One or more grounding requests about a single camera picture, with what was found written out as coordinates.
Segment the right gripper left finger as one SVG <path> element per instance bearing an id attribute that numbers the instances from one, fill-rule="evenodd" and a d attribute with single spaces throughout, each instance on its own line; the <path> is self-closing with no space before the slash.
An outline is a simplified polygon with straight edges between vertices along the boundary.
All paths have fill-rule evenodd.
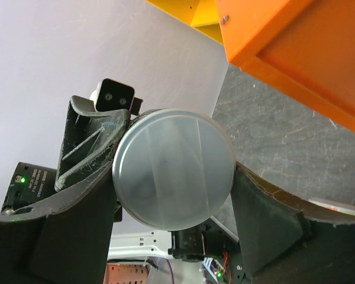
<path id="1" fill-rule="evenodd" d="M 111 164 L 0 214 L 0 283 L 102 283 L 117 197 Z"/>

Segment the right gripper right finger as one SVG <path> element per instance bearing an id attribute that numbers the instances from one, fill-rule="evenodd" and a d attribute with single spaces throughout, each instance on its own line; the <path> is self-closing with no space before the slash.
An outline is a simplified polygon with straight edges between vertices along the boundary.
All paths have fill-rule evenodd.
<path id="1" fill-rule="evenodd" d="M 355 283 L 355 216 L 301 199 L 237 164 L 231 200 L 251 283 Z"/>

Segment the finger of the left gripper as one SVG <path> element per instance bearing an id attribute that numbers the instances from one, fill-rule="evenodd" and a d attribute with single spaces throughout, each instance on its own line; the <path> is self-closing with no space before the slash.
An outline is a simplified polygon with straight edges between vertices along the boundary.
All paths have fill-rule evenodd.
<path id="1" fill-rule="evenodd" d="M 67 109 L 55 190 L 65 190 L 113 161 L 130 118 L 127 109 L 98 112 L 93 101 L 72 96 Z"/>

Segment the white lid small jar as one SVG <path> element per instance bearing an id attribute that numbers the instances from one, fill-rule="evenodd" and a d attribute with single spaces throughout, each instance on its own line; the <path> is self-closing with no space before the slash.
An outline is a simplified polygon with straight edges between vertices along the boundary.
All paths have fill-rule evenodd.
<path id="1" fill-rule="evenodd" d="M 234 147 L 219 123 L 193 111 L 158 109 L 132 120 L 115 152 L 112 178 L 130 216 L 178 231 L 220 209 L 235 168 Z"/>

